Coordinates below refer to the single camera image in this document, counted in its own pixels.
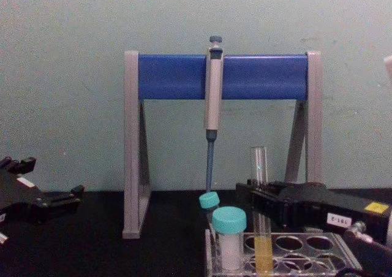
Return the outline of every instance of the pipette stand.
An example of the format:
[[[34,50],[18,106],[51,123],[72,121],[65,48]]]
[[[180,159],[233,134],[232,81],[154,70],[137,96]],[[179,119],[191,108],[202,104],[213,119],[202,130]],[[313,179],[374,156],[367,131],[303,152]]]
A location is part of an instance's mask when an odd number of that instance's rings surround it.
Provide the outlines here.
[[[124,239],[140,238],[151,193],[143,100],[204,99],[205,55],[124,55]],[[322,179],[322,61],[305,55],[227,55],[222,99],[296,100],[285,181]]]

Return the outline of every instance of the micropipette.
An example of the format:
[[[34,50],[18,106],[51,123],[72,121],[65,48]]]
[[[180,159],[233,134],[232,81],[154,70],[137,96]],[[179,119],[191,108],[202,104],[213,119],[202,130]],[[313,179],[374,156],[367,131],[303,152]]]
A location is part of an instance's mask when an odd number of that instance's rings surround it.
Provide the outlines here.
[[[206,58],[206,112],[205,128],[208,142],[207,148],[207,174],[206,191],[211,191],[213,177],[214,142],[220,120],[220,107],[222,99],[222,77],[223,77],[223,49],[219,47],[222,42],[220,36],[211,36],[211,42]]]

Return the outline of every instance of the black table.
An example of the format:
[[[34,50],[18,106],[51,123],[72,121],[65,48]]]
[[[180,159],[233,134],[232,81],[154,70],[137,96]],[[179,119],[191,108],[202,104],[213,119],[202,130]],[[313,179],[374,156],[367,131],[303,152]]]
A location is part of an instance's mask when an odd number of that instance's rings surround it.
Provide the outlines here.
[[[392,203],[392,189],[338,192]],[[7,223],[0,276],[203,276],[208,225],[198,208],[202,193],[153,192],[139,240],[121,238],[122,192],[87,192],[77,214],[43,225]],[[219,197],[234,203],[233,191]],[[367,252],[354,253],[365,268],[373,266]]]

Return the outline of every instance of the yellow sticker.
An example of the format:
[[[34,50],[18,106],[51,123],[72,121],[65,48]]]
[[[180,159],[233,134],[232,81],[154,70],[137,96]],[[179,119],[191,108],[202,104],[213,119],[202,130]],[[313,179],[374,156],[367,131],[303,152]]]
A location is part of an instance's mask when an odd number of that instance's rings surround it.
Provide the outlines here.
[[[382,214],[389,207],[390,207],[389,205],[383,205],[382,203],[372,202],[365,208],[365,210]]]

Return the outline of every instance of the small vial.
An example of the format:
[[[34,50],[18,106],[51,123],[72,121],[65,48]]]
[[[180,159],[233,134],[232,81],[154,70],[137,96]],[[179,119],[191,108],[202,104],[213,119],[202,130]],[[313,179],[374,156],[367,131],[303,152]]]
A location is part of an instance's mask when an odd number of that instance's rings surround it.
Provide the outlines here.
[[[215,191],[204,193],[198,198],[198,201],[200,202],[201,208],[205,212],[209,229],[215,240],[215,230],[213,227],[213,211],[219,208],[220,201],[218,193],[216,193]]]
[[[213,226],[216,231],[217,256],[220,256],[222,269],[242,269],[246,228],[245,212],[236,207],[217,208],[213,212]]]

